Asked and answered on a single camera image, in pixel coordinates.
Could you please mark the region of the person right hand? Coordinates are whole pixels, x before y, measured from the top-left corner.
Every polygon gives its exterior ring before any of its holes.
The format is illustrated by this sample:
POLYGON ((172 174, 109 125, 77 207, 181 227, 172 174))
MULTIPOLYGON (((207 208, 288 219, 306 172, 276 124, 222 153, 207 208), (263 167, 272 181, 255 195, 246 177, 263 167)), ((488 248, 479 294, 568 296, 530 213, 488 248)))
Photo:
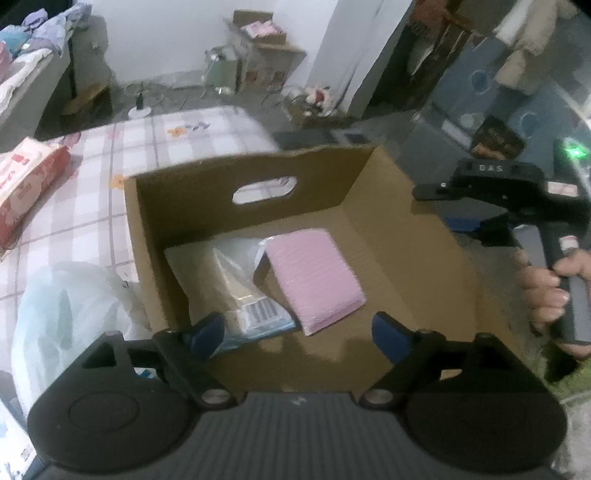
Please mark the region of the person right hand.
POLYGON ((550 327, 566 312, 570 294, 560 287, 561 277, 577 277, 590 288, 590 252, 574 250, 551 269, 534 267, 527 253, 517 248, 517 284, 530 315, 530 326, 537 335, 548 335, 550 327))

